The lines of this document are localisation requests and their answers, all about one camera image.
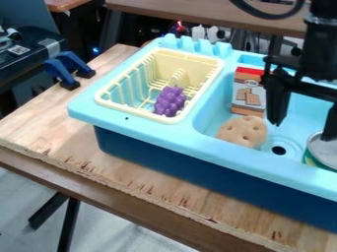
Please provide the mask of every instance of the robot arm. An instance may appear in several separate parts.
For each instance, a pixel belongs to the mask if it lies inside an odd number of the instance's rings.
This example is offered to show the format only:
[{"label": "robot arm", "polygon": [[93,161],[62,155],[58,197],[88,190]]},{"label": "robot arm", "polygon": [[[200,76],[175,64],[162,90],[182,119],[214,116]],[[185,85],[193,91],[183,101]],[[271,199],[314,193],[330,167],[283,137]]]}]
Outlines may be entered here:
[{"label": "robot arm", "polygon": [[[230,1],[248,14],[269,20],[288,18],[298,12],[304,4],[304,0],[297,0],[295,7],[289,13],[272,15],[254,9],[244,0]],[[266,65],[261,78],[267,95],[267,118],[277,126],[287,116],[291,93],[308,95],[334,103],[325,123],[323,141],[337,139],[337,90],[305,83],[302,77],[310,77],[316,81],[337,80],[336,10],[336,0],[312,0],[310,12],[304,18],[307,31],[301,57],[273,56],[269,53],[264,59]],[[278,66],[273,74],[270,74],[271,64]],[[283,67],[297,70],[296,75],[294,77],[289,75],[282,69]]]}]

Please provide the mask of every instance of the sink basin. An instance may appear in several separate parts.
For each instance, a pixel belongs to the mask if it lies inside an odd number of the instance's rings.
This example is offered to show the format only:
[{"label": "sink basin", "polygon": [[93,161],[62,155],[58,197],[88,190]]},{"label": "sink basin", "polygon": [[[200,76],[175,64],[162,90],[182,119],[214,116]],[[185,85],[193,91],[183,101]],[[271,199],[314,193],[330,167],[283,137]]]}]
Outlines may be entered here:
[{"label": "sink basin", "polygon": [[[158,47],[224,61],[222,71],[181,120],[166,124],[95,102],[95,93]],[[69,103],[68,112],[95,126],[99,145],[108,154],[337,231],[337,221],[332,220],[337,211],[337,172],[302,163],[306,140],[323,129],[331,103],[293,94],[281,127],[265,120],[268,139],[259,150],[214,137],[224,122],[237,116],[231,114],[236,67],[262,69],[262,57],[232,50],[226,43],[212,45],[207,40],[196,42],[187,36],[177,39],[168,34],[76,97]]]}]

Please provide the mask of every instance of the small box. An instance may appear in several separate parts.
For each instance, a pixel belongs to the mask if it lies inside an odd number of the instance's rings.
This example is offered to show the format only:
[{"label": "small box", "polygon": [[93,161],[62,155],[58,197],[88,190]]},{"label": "small box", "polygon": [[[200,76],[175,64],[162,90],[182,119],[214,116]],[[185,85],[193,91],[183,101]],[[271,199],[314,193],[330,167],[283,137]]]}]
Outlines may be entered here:
[{"label": "small box", "polygon": [[238,67],[233,86],[232,113],[263,117],[266,92],[261,82],[263,70]]}]

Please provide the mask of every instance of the blue clamp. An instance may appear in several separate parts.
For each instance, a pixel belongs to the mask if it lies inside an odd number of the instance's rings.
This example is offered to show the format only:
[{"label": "blue clamp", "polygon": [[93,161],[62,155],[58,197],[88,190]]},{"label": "blue clamp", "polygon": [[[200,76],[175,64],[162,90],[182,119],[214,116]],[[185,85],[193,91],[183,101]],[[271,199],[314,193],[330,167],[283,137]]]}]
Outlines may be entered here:
[{"label": "blue clamp", "polygon": [[72,51],[63,51],[56,55],[56,59],[60,60],[62,64],[69,70],[77,70],[78,77],[90,79],[96,74],[96,71],[91,69],[82,59],[80,59]]},{"label": "blue clamp", "polygon": [[48,59],[44,61],[43,65],[44,70],[48,75],[61,80],[60,86],[62,88],[68,91],[73,91],[81,87],[81,84],[75,81],[74,77],[69,73],[60,60]]}]

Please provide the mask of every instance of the drain cover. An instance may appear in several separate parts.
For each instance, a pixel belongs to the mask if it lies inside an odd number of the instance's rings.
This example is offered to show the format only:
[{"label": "drain cover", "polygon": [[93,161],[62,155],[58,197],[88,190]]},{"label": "drain cover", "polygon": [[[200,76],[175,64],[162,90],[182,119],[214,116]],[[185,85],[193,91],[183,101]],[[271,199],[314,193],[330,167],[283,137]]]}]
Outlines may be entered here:
[{"label": "drain cover", "polygon": [[268,137],[261,151],[295,161],[302,161],[304,153],[304,149],[295,141],[280,136]]}]

